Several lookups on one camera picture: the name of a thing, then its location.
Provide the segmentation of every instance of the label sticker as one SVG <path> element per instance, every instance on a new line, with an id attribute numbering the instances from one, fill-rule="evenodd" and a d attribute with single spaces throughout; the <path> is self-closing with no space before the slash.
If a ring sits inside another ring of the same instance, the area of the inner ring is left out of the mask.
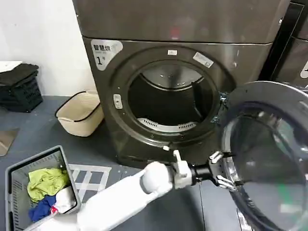
<path id="1" fill-rule="evenodd" d="M 214 63 L 212 60 L 210 60 L 209 58 L 206 58 L 204 55 L 202 55 L 199 52 L 196 52 L 196 54 L 193 56 L 193 59 L 201 63 L 202 65 L 206 66 L 207 68 L 210 68 Z"/>
<path id="2" fill-rule="evenodd" d="M 308 78 L 308 61 L 306 62 L 303 70 L 300 73 L 301 78 Z"/>
<path id="3" fill-rule="evenodd" d="M 168 55 L 178 55 L 178 51 L 177 50 L 168 50 Z"/>
<path id="4" fill-rule="evenodd" d="M 117 40 L 92 39 L 91 47 L 97 69 L 103 71 L 123 49 L 123 44 Z"/>

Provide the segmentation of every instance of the machine drum opening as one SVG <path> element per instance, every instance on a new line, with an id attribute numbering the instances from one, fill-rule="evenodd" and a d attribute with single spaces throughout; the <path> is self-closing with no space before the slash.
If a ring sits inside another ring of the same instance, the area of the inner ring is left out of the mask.
<path id="1" fill-rule="evenodd" d="M 132 82 L 128 103 L 149 129 L 179 133 L 201 123 L 213 107 L 213 91 L 197 71 L 164 64 L 146 69 Z"/>

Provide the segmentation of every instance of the white wall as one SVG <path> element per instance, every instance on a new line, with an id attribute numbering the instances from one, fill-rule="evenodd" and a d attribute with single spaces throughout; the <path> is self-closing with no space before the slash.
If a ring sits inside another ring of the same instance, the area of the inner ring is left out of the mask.
<path id="1" fill-rule="evenodd" d="M 72 0 L 0 0 L 0 53 L 40 66 L 44 95 L 95 88 Z"/>

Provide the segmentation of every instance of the yellow-green cloth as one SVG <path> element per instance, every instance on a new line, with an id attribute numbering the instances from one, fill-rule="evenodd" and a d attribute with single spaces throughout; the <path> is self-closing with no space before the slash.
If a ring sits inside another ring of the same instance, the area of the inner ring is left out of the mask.
<path id="1" fill-rule="evenodd" d="M 69 177 L 66 170 L 42 168 L 29 172 L 27 190 L 31 200 L 37 203 L 42 200 L 45 195 L 56 195 L 57 192 L 68 184 Z"/>

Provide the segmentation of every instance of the beige wicker basket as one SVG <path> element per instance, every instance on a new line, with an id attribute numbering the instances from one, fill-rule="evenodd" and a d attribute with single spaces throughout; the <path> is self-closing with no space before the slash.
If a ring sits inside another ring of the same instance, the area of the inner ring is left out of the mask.
<path id="1" fill-rule="evenodd" d="M 103 109 L 95 91 L 72 96 L 55 113 L 63 128 L 74 136 L 91 135 L 103 120 Z"/>

